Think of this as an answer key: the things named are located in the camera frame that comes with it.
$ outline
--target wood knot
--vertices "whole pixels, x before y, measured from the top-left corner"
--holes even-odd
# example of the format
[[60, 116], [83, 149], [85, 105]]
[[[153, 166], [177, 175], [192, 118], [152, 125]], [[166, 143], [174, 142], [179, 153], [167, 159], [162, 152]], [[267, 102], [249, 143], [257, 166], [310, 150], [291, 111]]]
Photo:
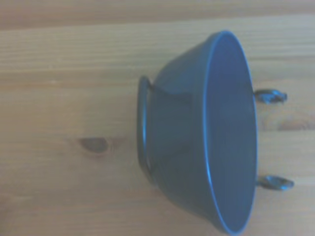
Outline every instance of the wood knot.
[[108, 150], [108, 142], [105, 138], [82, 138], [78, 140], [82, 148], [87, 151], [101, 154]]

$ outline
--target wood grain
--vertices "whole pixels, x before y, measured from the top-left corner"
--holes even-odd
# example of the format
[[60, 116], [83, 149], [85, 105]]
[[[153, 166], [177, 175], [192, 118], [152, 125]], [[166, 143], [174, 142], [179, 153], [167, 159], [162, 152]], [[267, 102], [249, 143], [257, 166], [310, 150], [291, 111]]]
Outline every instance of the wood grain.
[[[315, 231], [315, 5], [303, 1], [1, 1], [0, 235], [221, 235], [149, 185], [136, 157], [137, 82], [209, 34], [232, 30], [255, 88], [259, 173], [246, 236]], [[103, 153], [82, 138], [104, 137]]]

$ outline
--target blue cup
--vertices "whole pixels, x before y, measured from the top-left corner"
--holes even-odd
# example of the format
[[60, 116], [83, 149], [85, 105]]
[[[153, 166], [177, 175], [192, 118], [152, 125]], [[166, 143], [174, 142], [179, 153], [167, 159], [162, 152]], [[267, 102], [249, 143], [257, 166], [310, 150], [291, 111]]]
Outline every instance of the blue cup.
[[175, 204], [222, 232], [245, 228], [257, 185], [285, 190], [293, 182], [257, 177], [255, 99], [284, 102], [273, 89], [253, 91], [236, 36], [213, 34], [138, 88], [137, 145], [147, 178]]

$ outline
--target table surface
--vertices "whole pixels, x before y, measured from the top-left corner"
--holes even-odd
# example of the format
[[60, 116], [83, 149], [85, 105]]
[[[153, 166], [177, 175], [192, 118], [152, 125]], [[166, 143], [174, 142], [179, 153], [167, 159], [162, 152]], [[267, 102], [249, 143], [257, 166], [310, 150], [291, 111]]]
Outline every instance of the table surface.
[[296, 183], [258, 189], [244, 235], [312, 236], [314, 13], [311, 0], [2, 0], [0, 234], [221, 235], [147, 182], [135, 110], [141, 75], [231, 30], [254, 87], [288, 93], [257, 105], [259, 174]]

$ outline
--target metal handle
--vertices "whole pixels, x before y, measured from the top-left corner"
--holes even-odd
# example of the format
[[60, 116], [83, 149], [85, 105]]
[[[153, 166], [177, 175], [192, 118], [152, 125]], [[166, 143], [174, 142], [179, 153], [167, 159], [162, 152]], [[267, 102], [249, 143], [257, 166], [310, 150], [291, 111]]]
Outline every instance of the metal handle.
[[[275, 104], [287, 101], [287, 94], [276, 89], [259, 89], [254, 92], [255, 99], [265, 104]], [[257, 186], [273, 190], [288, 190], [293, 188], [294, 182], [279, 176], [264, 176], [257, 181]]]
[[259, 89], [254, 92], [254, 96], [257, 101], [266, 103], [266, 104], [274, 104], [287, 101], [287, 94], [280, 92], [276, 89]]
[[259, 178], [257, 186], [284, 191], [293, 188], [294, 182], [279, 176], [264, 176]]
[[140, 167], [146, 174], [148, 180], [152, 183], [150, 163], [147, 156], [147, 96], [148, 89], [150, 88], [151, 84], [149, 79], [147, 77], [142, 77], [138, 84], [137, 148]]

